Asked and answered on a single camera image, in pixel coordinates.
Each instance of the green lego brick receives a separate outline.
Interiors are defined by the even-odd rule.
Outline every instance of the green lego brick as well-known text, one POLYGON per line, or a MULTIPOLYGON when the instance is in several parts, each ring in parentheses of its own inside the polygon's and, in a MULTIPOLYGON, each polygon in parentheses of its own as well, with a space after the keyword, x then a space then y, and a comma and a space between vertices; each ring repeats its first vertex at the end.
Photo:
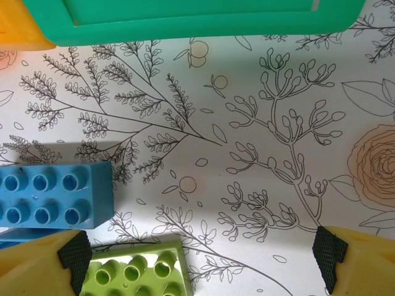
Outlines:
POLYGON ((80 296, 193 296, 181 241, 95 253, 80 296))

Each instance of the printed floral pattern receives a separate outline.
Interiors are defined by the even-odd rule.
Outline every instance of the printed floral pattern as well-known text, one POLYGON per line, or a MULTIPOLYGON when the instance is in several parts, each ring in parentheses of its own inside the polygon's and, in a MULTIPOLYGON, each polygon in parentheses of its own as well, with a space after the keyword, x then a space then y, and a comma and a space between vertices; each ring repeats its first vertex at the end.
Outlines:
POLYGON ((16 51, 0 51, 0 70, 11 66, 17 59, 16 51))
POLYGON ((395 126, 380 125, 355 144, 348 159, 355 190, 370 208, 395 208, 395 126))
POLYGON ((181 239, 196 296, 328 295, 317 226, 395 234, 393 7, 343 33, 24 53, 0 72, 0 163, 111 161, 93 249, 181 239))

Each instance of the teal plastic tray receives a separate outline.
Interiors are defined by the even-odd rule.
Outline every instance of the teal plastic tray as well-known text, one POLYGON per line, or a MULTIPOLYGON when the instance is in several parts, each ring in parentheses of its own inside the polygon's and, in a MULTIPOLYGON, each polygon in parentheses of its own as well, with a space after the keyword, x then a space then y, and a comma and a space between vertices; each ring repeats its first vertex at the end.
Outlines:
POLYGON ((59 46, 346 30, 365 0, 23 0, 59 46))

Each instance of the blue lego brick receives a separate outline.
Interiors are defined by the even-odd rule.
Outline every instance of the blue lego brick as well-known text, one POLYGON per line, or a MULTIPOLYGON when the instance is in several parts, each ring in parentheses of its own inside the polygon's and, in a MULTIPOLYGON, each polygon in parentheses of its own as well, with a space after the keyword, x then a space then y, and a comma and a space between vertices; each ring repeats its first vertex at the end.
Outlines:
POLYGON ((11 228, 0 233, 0 242, 30 242, 61 231, 64 231, 64 229, 11 228))
POLYGON ((0 227, 94 229, 113 215, 110 162, 0 167, 0 227))
POLYGON ((13 245, 19 245, 20 242, 0 242, 0 250, 8 247, 12 247, 13 245))

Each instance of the toy block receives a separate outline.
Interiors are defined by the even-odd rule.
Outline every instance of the toy block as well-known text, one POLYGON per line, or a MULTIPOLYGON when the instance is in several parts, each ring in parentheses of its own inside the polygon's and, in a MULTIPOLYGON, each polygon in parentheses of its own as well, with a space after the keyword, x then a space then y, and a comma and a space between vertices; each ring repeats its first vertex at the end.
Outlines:
POLYGON ((0 168, 0 227, 94 229, 113 215, 110 162, 0 168))
POLYGON ((192 296, 181 241, 95 253, 80 296, 192 296))
POLYGON ((55 44, 45 38, 22 0, 1 0, 0 52, 51 48, 55 44))
POLYGON ((0 249, 21 244, 22 242, 30 242, 44 236, 63 231, 63 229, 51 228, 11 228, 4 232, 0 232, 0 249))

